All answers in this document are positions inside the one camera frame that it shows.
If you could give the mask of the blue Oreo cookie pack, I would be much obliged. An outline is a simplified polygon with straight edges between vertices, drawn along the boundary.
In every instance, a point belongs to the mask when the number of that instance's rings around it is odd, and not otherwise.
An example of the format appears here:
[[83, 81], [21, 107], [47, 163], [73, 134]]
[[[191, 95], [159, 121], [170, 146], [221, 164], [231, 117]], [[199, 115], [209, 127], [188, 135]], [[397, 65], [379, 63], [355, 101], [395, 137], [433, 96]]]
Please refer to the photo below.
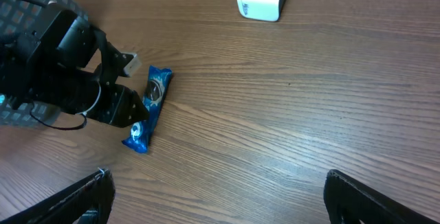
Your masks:
[[162, 104], [171, 81], [172, 70], [169, 68], [149, 67], [148, 81], [142, 98], [142, 103], [149, 113], [146, 120], [136, 122], [131, 126], [130, 136], [122, 143], [137, 153], [147, 153], [150, 138], [159, 120]]

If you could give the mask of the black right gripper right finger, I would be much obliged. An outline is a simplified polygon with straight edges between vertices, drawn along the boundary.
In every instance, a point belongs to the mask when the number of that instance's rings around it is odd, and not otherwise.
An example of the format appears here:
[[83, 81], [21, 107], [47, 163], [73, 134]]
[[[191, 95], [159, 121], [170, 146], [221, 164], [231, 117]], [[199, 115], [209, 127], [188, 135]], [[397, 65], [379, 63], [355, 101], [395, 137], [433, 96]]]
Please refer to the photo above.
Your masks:
[[336, 169], [327, 173], [323, 199], [331, 224], [438, 224]]

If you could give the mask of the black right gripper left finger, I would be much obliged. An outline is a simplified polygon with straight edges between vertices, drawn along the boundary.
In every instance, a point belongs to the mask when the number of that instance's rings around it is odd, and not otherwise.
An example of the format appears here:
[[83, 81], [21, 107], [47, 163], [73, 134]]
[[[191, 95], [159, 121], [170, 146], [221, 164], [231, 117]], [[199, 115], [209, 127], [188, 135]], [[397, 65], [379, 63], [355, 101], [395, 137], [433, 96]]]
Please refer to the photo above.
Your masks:
[[108, 169], [99, 169], [1, 224], [106, 224], [116, 188]]

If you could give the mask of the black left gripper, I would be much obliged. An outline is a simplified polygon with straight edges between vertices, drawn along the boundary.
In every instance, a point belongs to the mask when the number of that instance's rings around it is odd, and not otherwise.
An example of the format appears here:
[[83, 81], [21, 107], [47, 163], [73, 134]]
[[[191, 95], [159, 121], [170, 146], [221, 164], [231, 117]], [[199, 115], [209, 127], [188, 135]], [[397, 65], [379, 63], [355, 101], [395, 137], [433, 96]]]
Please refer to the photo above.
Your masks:
[[119, 76], [120, 52], [106, 34], [56, 3], [27, 30], [1, 36], [1, 93], [14, 110], [43, 102], [119, 128], [148, 120]]

